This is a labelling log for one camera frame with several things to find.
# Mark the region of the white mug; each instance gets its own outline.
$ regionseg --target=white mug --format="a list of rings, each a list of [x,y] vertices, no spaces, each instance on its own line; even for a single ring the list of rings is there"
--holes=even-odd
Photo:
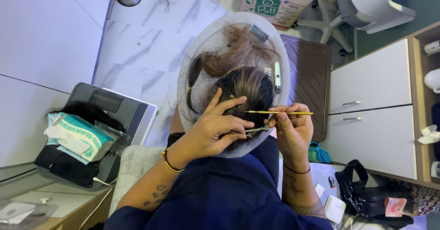
[[[425,76],[425,85],[435,93],[440,93],[440,68],[430,71]]]

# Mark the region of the hair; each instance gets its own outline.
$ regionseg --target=hair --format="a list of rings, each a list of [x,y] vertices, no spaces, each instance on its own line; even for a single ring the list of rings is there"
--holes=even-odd
[[[264,127],[264,120],[269,117],[268,114],[247,113],[244,111],[267,111],[272,107],[273,102],[273,86],[267,74],[257,67],[239,67],[230,70],[226,75],[220,78],[214,86],[212,86],[205,97],[204,106],[207,107],[221,87],[223,93],[220,97],[219,103],[246,96],[245,103],[234,106],[226,110],[223,115],[232,115],[241,119],[254,122],[254,128]],[[260,131],[250,132],[248,137],[256,137],[260,135]],[[226,148],[226,151],[232,151],[239,145],[246,142],[246,140],[238,140]]]
[[[188,74],[189,90],[187,105],[190,110],[199,114],[191,103],[191,90],[203,69],[212,78],[219,78],[231,69],[239,66],[251,66],[251,61],[263,59],[270,63],[273,56],[278,55],[272,42],[263,43],[259,37],[250,32],[250,25],[240,27],[238,24],[228,24],[223,29],[226,47],[216,51],[202,52],[190,64]]]
[[[72,101],[66,104],[63,109],[51,111],[49,113],[56,114],[60,112],[77,115],[92,125],[95,125],[95,121],[99,121],[118,131],[126,133],[124,126],[118,120],[111,118],[102,109],[91,103]]]

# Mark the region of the drawer handle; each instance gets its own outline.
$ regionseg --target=drawer handle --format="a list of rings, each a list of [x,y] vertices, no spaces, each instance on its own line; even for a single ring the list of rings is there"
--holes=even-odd
[[[358,104],[358,103],[362,103],[362,102],[361,101],[353,101],[353,102],[350,102],[350,103],[343,103],[342,106],[348,106],[350,104]]]
[[[352,121],[352,120],[362,120],[361,117],[350,117],[350,118],[344,118],[344,121]]]

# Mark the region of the white pen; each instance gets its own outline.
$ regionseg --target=white pen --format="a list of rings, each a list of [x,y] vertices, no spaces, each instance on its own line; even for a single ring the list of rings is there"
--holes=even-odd
[[[275,76],[275,92],[281,92],[281,76],[279,74],[279,62],[275,62],[274,65],[274,76]]]

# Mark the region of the hand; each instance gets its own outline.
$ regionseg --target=hand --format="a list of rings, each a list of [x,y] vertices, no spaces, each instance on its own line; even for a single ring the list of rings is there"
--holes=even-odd
[[[313,135],[310,115],[288,115],[285,112],[310,112],[307,105],[293,103],[290,106],[279,105],[269,111],[280,111],[266,120],[269,128],[276,127],[278,148],[283,161],[292,169],[304,172],[308,169],[308,147]]]
[[[185,166],[192,160],[220,154],[234,141],[247,138],[245,128],[253,127],[253,122],[222,115],[225,110],[246,102],[247,98],[243,96],[218,103],[222,92],[219,88],[194,126],[170,147],[167,158],[171,164]]]

